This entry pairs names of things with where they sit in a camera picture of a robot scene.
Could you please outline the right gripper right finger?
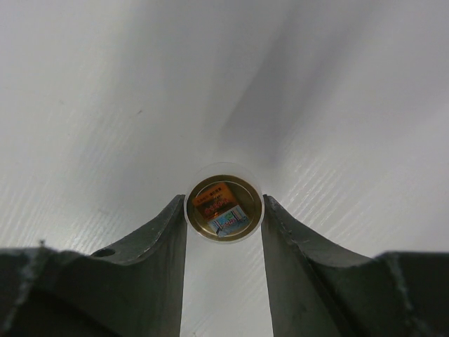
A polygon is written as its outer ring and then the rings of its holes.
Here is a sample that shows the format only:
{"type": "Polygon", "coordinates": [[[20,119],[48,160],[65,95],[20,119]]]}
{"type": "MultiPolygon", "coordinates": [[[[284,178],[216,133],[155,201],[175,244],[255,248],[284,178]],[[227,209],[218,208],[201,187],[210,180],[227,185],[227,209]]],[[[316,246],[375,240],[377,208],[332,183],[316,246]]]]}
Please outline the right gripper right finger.
{"type": "Polygon", "coordinates": [[[448,254],[345,249],[264,197],[275,336],[447,336],[448,254]]]}

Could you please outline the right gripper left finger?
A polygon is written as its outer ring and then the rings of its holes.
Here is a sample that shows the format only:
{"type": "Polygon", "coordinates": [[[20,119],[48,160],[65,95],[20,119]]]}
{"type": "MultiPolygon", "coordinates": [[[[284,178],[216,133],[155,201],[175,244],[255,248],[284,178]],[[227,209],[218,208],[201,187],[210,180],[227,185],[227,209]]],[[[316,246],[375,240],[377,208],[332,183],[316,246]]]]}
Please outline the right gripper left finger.
{"type": "Polygon", "coordinates": [[[2,336],[178,336],[184,198],[91,255],[40,244],[1,250],[2,336]]]}

